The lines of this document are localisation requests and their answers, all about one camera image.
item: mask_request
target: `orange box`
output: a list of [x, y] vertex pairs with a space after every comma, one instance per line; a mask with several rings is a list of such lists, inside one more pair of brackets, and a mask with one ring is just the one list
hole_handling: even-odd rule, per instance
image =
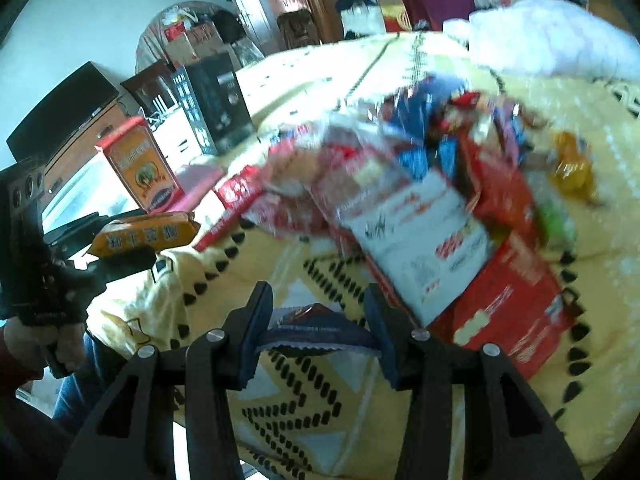
[[103, 137], [95, 147], [111, 164], [138, 205], [162, 212], [184, 195], [144, 117], [136, 116]]

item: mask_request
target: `metal screw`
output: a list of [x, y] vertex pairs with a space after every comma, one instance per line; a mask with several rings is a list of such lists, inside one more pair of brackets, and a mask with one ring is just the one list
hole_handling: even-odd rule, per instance
[[419, 328], [416, 330], [412, 330], [411, 337], [416, 341], [428, 341], [429, 338], [431, 337], [431, 334], [429, 333], [428, 330]]
[[482, 347], [482, 351], [490, 357], [497, 357], [500, 355], [500, 348], [493, 343], [487, 343]]
[[146, 359], [147, 357], [151, 357], [155, 353], [156, 353], [156, 349], [153, 348], [151, 345], [144, 345], [140, 350], [138, 350], [138, 355], [143, 359]]
[[210, 343], [217, 343], [225, 338], [225, 332], [219, 328], [209, 330], [207, 332], [207, 341]]

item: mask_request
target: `black box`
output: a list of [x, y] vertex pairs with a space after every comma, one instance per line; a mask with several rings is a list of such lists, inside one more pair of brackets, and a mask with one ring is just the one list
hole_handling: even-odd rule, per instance
[[172, 79], [202, 153], [221, 155], [255, 133], [228, 53], [182, 66]]

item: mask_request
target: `wooden cabinet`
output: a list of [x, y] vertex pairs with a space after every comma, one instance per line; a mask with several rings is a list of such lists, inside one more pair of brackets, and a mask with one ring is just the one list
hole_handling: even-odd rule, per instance
[[127, 119], [120, 105], [113, 100], [107, 107], [74, 133], [65, 145], [47, 164], [45, 171], [44, 197], [40, 200], [46, 207], [60, 192], [69, 179], [80, 170], [97, 152], [98, 139], [116, 129]]

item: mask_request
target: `white pillow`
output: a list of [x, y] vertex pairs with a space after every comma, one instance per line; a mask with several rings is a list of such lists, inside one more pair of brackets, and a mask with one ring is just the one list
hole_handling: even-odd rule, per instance
[[498, 72], [640, 80], [631, 34], [564, 0], [522, 0], [469, 16], [469, 56]]

